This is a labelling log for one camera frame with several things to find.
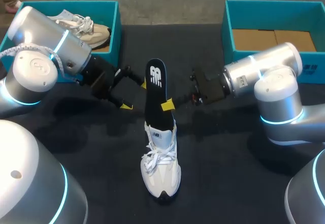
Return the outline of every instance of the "beige sneaker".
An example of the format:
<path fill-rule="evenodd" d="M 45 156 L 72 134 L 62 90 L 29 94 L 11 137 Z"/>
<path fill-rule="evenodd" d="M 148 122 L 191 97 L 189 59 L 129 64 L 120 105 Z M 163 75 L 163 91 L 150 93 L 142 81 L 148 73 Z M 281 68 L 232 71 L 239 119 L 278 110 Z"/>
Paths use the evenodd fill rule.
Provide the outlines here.
<path fill-rule="evenodd" d="M 89 44 L 92 49 L 110 42 L 110 28 L 95 24 L 90 17 L 74 15 L 63 10 L 59 15 L 49 18 L 70 30 L 75 36 Z"/>

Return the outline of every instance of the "black table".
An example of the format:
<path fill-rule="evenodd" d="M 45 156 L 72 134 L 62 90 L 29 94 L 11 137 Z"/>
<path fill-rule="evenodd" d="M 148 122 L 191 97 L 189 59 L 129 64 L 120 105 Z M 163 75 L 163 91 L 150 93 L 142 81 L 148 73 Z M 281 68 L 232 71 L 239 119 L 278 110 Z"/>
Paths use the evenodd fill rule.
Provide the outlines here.
<path fill-rule="evenodd" d="M 122 66 L 144 76 L 154 57 L 166 64 L 168 95 L 182 95 L 195 64 L 208 72 L 223 66 L 220 25 L 124 26 Z M 117 95 L 134 103 L 133 111 L 92 98 L 89 88 L 58 83 L 33 112 L 10 118 L 43 142 L 82 185 L 89 224 L 288 223 L 285 188 L 321 145 L 270 143 L 252 95 L 210 106 L 182 105 L 174 112 L 181 187 L 174 202 L 160 205 L 140 171 L 145 90 L 130 80 L 118 88 Z M 300 91 L 305 105 L 325 103 L 324 86 L 302 84 Z"/>

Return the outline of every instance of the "brown cardboard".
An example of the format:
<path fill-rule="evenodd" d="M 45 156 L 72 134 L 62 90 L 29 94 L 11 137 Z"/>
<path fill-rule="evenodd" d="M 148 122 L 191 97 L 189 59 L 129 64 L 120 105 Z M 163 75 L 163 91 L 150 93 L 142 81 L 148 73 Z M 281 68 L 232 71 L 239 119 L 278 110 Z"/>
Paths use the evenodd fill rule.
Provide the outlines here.
<path fill-rule="evenodd" d="M 273 30 L 233 29 L 237 50 L 266 50 L 277 45 Z"/>
<path fill-rule="evenodd" d="M 105 47 L 100 48 L 100 49 L 93 49 L 92 51 L 93 52 L 109 52 L 109 50 L 110 50 L 110 46 L 108 45 L 108 46 L 105 46 Z"/>
<path fill-rule="evenodd" d="M 316 52 L 309 32 L 275 30 L 274 33 L 278 44 L 290 42 L 299 52 Z"/>

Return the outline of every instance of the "shoe insole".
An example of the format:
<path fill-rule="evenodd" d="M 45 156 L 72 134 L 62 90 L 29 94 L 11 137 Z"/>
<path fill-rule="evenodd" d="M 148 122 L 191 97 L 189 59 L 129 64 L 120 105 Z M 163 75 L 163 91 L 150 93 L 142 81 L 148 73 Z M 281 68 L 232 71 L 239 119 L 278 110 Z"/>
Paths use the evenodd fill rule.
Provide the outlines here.
<path fill-rule="evenodd" d="M 167 101 L 167 73 L 162 60 L 151 59 L 146 66 L 147 98 L 145 120 L 155 129 L 173 131 L 174 117 L 171 110 L 163 111 Z"/>

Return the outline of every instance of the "teal shoe box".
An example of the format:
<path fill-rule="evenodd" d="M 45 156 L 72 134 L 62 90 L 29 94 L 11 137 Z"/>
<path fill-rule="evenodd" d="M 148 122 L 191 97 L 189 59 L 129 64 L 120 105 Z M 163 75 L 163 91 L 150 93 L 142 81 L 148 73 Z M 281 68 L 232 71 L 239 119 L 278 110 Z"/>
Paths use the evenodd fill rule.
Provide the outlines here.
<path fill-rule="evenodd" d="M 81 16 L 89 16 L 94 23 L 102 24 L 112 30 L 111 41 L 108 52 L 92 52 L 101 56 L 115 67 L 118 66 L 118 55 L 121 41 L 121 19 L 118 8 L 118 2 L 115 1 L 59 1 L 59 2 L 23 2 L 18 11 L 25 6 L 31 6 L 47 16 L 56 16 L 63 9 L 68 10 L 73 14 Z M 8 39 L 6 34 L 1 45 L 0 51 L 4 51 L 14 46 L 14 43 Z M 12 62 L 12 56 L 2 58 L 4 67 L 8 71 Z M 58 75 L 58 82 L 70 82 Z"/>
<path fill-rule="evenodd" d="M 257 53 L 237 50 L 233 29 L 308 31 L 316 52 L 300 52 L 300 83 L 325 84 L 325 7 L 322 2 L 227 0 L 222 21 L 225 64 Z"/>

